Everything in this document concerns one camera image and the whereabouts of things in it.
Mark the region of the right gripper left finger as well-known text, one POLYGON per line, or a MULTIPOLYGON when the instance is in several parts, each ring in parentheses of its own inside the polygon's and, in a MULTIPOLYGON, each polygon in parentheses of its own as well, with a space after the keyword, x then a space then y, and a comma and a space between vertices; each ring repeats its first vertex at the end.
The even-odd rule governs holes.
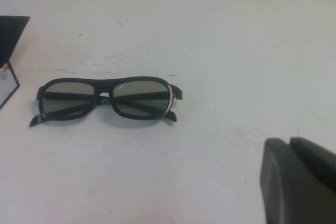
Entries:
POLYGON ((335 223, 335 189, 314 177, 289 142, 266 139, 262 158, 266 223, 335 223))

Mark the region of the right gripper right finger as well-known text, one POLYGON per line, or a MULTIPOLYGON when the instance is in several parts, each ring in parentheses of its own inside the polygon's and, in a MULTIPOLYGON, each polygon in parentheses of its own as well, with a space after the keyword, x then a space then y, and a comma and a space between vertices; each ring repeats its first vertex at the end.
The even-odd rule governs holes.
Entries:
POLYGON ((301 137, 291 138, 289 146, 319 182, 335 189, 335 153, 301 137))

